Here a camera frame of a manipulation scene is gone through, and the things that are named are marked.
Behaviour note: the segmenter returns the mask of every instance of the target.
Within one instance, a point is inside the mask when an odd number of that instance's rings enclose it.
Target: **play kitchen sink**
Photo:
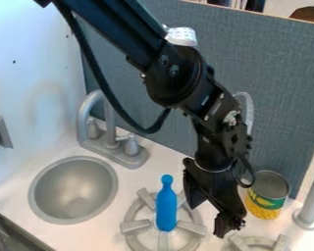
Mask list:
[[[42,220],[70,225],[99,215],[117,191],[117,175],[107,163],[93,157],[70,157],[36,176],[28,191],[28,202]]]

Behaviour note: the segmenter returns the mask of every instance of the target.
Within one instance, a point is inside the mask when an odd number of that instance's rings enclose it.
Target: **white countertop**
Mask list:
[[[118,129],[119,134],[125,131]],[[169,174],[174,177],[173,188],[180,192],[183,186],[184,154],[152,142],[138,138],[150,153],[149,160],[139,169],[131,171],[122,166],[79,147],[75,133],[68,132],[42,156],[35,156],[19,172],[0,185],[0,214],[20,226],[54,250],[129,251],[125,238],[120,233],[120,223],[131,203],[137,198],[136,192],[146,187],[155,192],[161,188],[160,177]],[[97,217],[76,225],[54,225],[36,216],[27,202],[28,188],[35,176],[55,161],[71,156],[92,156],[108,162],[119,178],[119,190],[112,204]],[[276,239],[280,233],[292,238],[292,250],[304,251],[314,246],[314,231],[306,232],[291,221],[291,213],[301,204],[288,200],[282,215],[274,221],[263,221],[250,213],[246,217],[246,227],[241,235],[258,235]],[[213,222],[217,210],[208,202],[198,207],[207,235],[197,250],[220,250],[226,243],[212,235]]]

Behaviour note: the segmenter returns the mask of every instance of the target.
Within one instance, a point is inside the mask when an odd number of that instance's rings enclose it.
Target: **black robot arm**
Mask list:
[[[215,80],[213,68],[199,52],[169,43],[167,31],[135,0],[35,1],[43,7],[53,2],[73,32],[78,23],[71,11],[85,19],[142,72],[155,103],[191,118],[198,143],[194,159],[183,160],[187,202],[194,209],[208,200],[219,210],[214,230],[218,237],[240,229],[246,210],[237,186],[249,186],[240,180],[245,170],[253,174],[247,161],[251,137],[237,101]]]

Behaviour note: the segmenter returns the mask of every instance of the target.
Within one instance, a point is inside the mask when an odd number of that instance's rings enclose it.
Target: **blue plastic bottle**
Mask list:
[[[171,188],[172,176],[162,176],[163,188],[157,194],[156,225],[161,231],[172,231],[177,224],[177,195]]]

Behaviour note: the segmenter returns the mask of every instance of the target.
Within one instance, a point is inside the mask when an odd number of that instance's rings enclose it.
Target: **gray partition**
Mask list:
[[[314,152],[314,25],[225,8],[142,0],[168,26],[196,30],[198,49],[232,93],[249,92],[255,103],[251,162],[286,176],[295,197]],[[129,113],[145,126],[162,110],[149,100],[139,72],[88,25],[86,36],[106,78]],[[87,90],[97,84],[85,66]],[[94,110],[102,118],[102,109]],[[120,118],[120,127],[130,129]],[[193,155],[188,119],[173,111],[162,130],[147,138]]]

